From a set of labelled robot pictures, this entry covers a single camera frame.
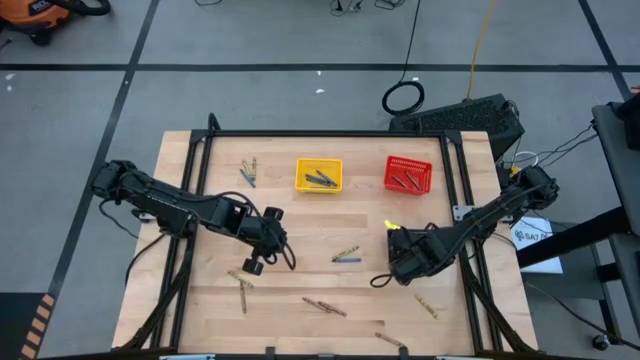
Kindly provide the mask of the black desk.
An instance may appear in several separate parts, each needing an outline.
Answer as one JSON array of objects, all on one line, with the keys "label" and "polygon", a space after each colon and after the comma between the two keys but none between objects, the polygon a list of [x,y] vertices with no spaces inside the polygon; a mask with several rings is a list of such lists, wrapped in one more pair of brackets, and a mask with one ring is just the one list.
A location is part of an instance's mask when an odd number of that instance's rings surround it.
[{"label": "black desk", "polygon": [[640,91],[623,103],[592,108],[611,177],[628,224],[609,236],[632,318],[640,330]]}]

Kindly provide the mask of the black computer case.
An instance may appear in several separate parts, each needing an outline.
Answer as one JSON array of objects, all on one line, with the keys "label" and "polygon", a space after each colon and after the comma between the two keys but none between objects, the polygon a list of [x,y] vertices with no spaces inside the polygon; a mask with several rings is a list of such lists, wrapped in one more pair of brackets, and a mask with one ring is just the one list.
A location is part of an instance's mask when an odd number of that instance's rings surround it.
[{"label": "black computer case", "polygon": [[502,94],[396,117],[390,131],[486,132],[493,158],[500,158],[525,133],[517,105]]}]

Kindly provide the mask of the orange shop vacuum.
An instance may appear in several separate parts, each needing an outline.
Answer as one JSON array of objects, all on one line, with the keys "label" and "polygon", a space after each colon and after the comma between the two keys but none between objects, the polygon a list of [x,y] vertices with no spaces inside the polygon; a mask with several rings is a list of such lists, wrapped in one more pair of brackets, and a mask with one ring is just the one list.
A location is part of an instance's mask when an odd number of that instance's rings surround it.
[{"label": "orange shop vacuum", "polygon": [[72,15],[105,16],[111,12],[109,0],[0,0],[0,29],[25,34],[37,46],[51,42],[53,30]]}]

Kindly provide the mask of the black metal stand beam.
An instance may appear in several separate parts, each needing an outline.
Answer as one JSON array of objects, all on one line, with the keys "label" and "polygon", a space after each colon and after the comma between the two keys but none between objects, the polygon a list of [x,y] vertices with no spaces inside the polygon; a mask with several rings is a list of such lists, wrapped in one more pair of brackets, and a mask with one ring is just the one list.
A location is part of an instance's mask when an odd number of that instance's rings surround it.
[{"label": "black metal stand beam", "polygon": [[620,206],[518,250],[520,268],[532,266],[573,250],[595,244],[612,234],[640,236],[640,213],[628,213]]}]

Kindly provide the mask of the white paper sign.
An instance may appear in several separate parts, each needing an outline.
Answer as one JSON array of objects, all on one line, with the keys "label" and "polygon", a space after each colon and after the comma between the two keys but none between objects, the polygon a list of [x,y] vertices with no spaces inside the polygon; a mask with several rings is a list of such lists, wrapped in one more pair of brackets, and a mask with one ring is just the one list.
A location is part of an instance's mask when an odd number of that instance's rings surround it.
[{"label": "white paper sign", "polygon": [[[517,250],[522,250],[530,245],[553,235],[551,223],[543,218],[522,217],[511,226],[511,239]],[[563,268],[558,257],[524,267],[523,273],[556,274],[561,275]]]}]

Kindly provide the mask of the red plastic basket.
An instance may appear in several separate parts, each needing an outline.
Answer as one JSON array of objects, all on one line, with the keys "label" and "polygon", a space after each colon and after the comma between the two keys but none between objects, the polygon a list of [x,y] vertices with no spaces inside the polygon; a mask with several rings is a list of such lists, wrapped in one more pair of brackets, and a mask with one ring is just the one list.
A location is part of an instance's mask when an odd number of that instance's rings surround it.
[{"label": "red plastic basket", "polygon": [[[414,178],[416,178],[422,187],[422,191],[417,190],[413,186],[410,180],[406,177],[405,171],[408,171]],[[432,164],[429,162],[390,155],[386,162],[383,184],[387,190],[422,196],[430,192],[431,174]],[[391,175],[395,175],[403,181],[408,188],[404,188],[392,180]]]}]

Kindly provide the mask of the black aluminium table frame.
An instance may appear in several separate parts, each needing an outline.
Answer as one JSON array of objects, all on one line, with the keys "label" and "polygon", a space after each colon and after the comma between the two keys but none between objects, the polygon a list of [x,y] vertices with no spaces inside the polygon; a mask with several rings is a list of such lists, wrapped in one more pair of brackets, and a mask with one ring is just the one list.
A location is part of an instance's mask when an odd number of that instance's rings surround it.
[{"label": "black aluminium table frame", "polygon": [[[240,303],[241,266],[250,248],[200,230],[194,241],[191,276],[181,299],[168,309],[156,333],[159,346],[182,352],[279,355],[391,355],[396,346],[376,338],[380,332],[405,344],[414,355],[470,355],[477,348],[504,349],[481,304],[470,299],[460,269],[451,266],[408,287],[391,283],[374,289],[372,277],[387,269],[385,220],[412,228],[452,222],[453,202],[484,204],[499,188],[487,136],[461,137],[469,182],[462,184],[454,159],[457,147],[438,137],[381,131],[232,131],[218,132],[209,144],[188,131],[163,135],[152,173],[159,179],[215,194],[237,191],[258,207],[284,211],[283,225],[297,266],[266,266],[245,290],[247,314]],[[399,156],[432,164],[431,189],[416,196],[387,190],[387,158]],[[257,159],[256,188],[240,173],[242,161]],[[295,189],[298,158],[343,162],[343,186],[337,194]],[[332,257],[360,263],[334,263]],[[439,315],[434,319],[415,299],[422,296]],[[302,300],[322,301],[347,313],[326,313]]]}]

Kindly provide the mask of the yellow plastic basket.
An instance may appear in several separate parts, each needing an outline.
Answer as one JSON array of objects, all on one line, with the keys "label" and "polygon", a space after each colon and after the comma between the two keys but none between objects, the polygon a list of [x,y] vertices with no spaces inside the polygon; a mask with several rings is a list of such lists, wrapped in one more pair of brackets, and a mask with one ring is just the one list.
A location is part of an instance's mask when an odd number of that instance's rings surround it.
[{"label": "yellow plastic basket", "polygon": [[[337,183],[337,187],[326,187],[308,183],[305,175],[320,177],[316,170],[320,170]],[[298,158],[296,163],[295,189],[303,193],[337,194],[343,186],[343,162],[330,158]]]}]

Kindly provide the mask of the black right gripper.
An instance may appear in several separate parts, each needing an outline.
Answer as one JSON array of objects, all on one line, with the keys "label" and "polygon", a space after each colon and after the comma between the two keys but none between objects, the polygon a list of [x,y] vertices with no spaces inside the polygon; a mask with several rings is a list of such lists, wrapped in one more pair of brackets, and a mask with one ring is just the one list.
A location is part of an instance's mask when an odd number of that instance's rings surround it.
[{"label": "black right gripper", "polygon": [[443,269],[444,248],[433,246],[433,230],[400,228],[387,231],[388,268],[391,276],[402,286],[413,280],[431,277]]}]

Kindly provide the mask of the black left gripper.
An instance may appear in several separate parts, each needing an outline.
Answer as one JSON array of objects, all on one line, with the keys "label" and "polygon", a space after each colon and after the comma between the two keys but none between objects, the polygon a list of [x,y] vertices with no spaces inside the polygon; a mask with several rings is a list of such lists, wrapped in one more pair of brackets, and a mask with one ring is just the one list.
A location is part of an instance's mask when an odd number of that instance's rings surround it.
[{"label": "black left gripper", "polygon": [[284,253],[287,236],[280,223],[283,215],[282,209],[267,207],[261,217],[251,215],[242,220],[239,239],[253,248],[242,266],[244,272],[260,275],[264,267],[260,258],[273,265]]}]

